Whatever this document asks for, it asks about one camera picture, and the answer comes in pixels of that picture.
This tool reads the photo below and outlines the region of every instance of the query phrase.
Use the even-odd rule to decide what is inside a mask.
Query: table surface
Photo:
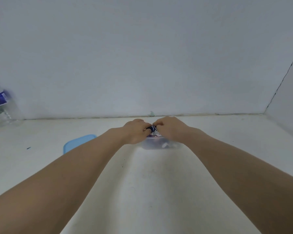
[[[67,141],[100,135],[132,119],[28,120],[0,128],[0,194],[61,156]],[[293,175],[293,137],[265,115],[180,119]],[[62,233],[259,232],[187,147],[126,145]]]

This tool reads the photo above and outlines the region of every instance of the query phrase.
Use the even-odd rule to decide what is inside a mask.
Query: person's right hand
[[[177,142],[183,142],[183,137],[194,129],[187,126],[176,117],[163,117],[153,123],[157,131],[165,138]]]

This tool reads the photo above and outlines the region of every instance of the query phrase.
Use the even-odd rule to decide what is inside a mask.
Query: hand
[[[144,122],[142,119],[134,119],[127,122],[122,128],[125,137],[125,144],[137,144],[144,141],[151,134],[151,130],[147,129],[151,124]]]
[[[196,132],[202,135],[207,135],[203,131],[187,126],[176,117],[163,117],[153,123],[157,131],[165,138],[180,143],[184,143],[186,135],[191,132]]]

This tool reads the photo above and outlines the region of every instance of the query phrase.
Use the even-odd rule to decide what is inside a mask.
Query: blue lid
[[[63,153],[67,153],[68,151],[78,147],[79,145],[82,145],[83,143],[86,143],[94,138],[96,138],[96,135],[85,135],[77,139],[73,139],[69,142],[67,142],[63,147]]]

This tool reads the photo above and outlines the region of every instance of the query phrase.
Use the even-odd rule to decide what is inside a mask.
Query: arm
[[[0,196],[0,233],[62,231],[112,156],[143,141],[151,124],[135,119],[72,149]]]
[[[293,233],[292,176],[175,117],[153,125],[164,137],[189,147],[261,233]]]

